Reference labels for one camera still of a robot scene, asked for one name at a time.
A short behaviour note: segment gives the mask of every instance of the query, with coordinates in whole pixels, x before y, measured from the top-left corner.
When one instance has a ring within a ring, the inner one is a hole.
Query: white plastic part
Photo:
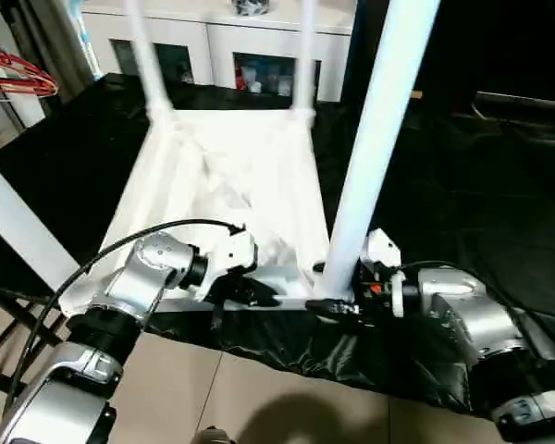
[[[360,253],[360,259],[363,263],[376,264],[380,262],[388,267],[399,266],[401,265],[401,250],[382,228],[378,228],[368,234]]]
[[[357,264],[439,0],[390,0],[317,297],[350,299]]]
[[[207,270],[202,285],[195,292],[195,300],[202,301],[212,288],[216,279],[236,267],[250,269],[255,265],[255,242],[250,233],[243,231],[223,239],[207,258]]]
[[[392,287],[392,313],[395,317],[404,317],[405,310],[403,308],[403,280],[405,275],[402,271],[398,271],[390,278]]]
[[[0,236],[52,290],[78,268],[72,256],[1,174]]]

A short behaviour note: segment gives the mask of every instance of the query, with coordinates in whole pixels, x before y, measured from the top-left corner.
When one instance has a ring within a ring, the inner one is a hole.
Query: white shelf
[[[142,0],[149,19],[171,19],[219,25],[297,31],[300,28],[302,0],[270,0],[267,14],[237,16],[229,0]],[[357,0],[318,0],[316,31],[352,35]],[[125,15],[123,0],[86,0],[82,12]]]

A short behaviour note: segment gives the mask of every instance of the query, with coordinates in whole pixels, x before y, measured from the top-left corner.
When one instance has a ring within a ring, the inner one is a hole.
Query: white cabinet
[[[210,25],[208,38],[217,86],[235,88],[238,69],[249,69],[256,76],[263,76],[253,80],[264,86],[262,91],[276,93],[279,80],[293,76],[300,48],[300,34],[296,31]],[[316,34],[313,57],[317,62],[315,81],[319,100],[339,100],[349,46],[350,36]]]
[[[137,75],[127,19],[86,13],[82,19],[101,70]],[[146,24],[166,78],[191,78],[200,85],[214,83],[205,24],[160,18],[147,18]]]
[[[337,102],[357,0],[318,0],[316,95]],[[230,0],[142,0],[151,40],[169,80],[290,95],[298,56],[302,0],[271,0],[244,18]],[[88,0],[82,18],[101,70],[137,74],[123,0]]]

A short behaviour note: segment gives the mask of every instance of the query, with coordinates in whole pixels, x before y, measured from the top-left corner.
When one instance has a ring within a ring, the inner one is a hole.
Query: white pole
[[[321,298],[349,299],[357,264],[439,0],[390,0],[351,153],[323,276]]]
[[[294,109],[308,112],[313,109],[315,98],[315,60],[313,58],[313,37],[317,0],[302,1],[302,29],[300,53],[296,60]]]
[[[146,106],[150,119],[154,122],[158,117],[170,118],[173,107],[167,97],[158,57],[154,53],[154,46],[148,38],[146,20],[142,13],[142,1],[126,0],[126,11],[133,34],[132,47],[138,62],[138,70],[146,95]]]
[[[0,174],[0,236],[56,290],[78,264]]]

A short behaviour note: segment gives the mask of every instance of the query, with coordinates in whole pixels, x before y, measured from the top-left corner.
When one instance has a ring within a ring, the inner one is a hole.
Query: white metal frame
[[[311,125],[313,115],[311,98],[314,63],[309,48],[312,46],[315,2],[316,0],[303,2],[302,52],[297,65],[293,108],[293,115],[301,119],[307,128]],[[142,19],[140,2],[126,0],[126,4],[135,38],[134,49],[140,61],[148,112],[153,122],[146,143],[155,143],[159,142],[157,139],[163,137],[166,131],[173,130],[174,112],[165,93],[160,68],[154,62],[152,46],[146,38],[147,31]],[[325,273],[314,285],[315,297],[345,298],[349,293],[352,270],[358,260],[376,206],[438,4],[439,0],[390,1],[339,204]],[[162,168],[162,165],[168,162],[169,155],[171,151],[167,146],[141,153],[121,202],[137,204],[140,200],[137,185],[139,179],[145,179],[140,184],[152,192],[150,195],[142,194],[142,198],[151,196],[153,200],[156,178],[152,175],[141,175],[148,169],[146,166],[152,165],[152,169]],[[122,206],[117,209],[113,225],[115,220],[120,218],[120,214],[129,211]],[[110,229],[105,243],[113,241],[113,236],[128,234],[128,228],[143,228],[144,224],[148,223],[148,213],[151,209],[151,202],[143,203],[136,210],[139,214],[131,221],[126,221],[125,226],[117,224],[116,229]],[[312,210],[322,212],[322,208]],[[20,200],[1,175],[0,234],[52,289],[63,282],[76,267],[68,252]]]

